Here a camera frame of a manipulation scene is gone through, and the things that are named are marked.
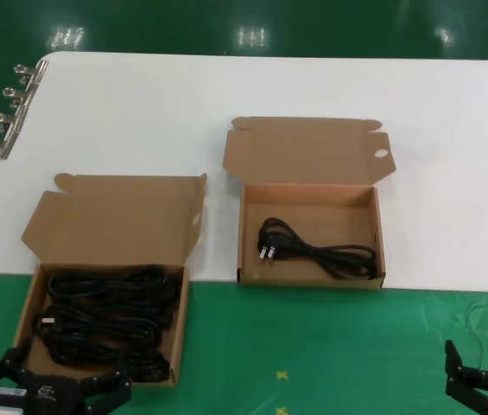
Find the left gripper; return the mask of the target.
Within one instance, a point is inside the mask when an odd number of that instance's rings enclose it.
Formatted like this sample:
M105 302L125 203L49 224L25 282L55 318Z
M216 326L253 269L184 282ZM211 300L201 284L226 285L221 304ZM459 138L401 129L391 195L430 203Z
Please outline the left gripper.
M29 375L24 367L32 341L8 348L0 359L0 380L16 383L19 392L0 392L0 406L23 414L79 414L84 409L117 409L131 399L130 364L120 354L113 371L80 382L64 376Z

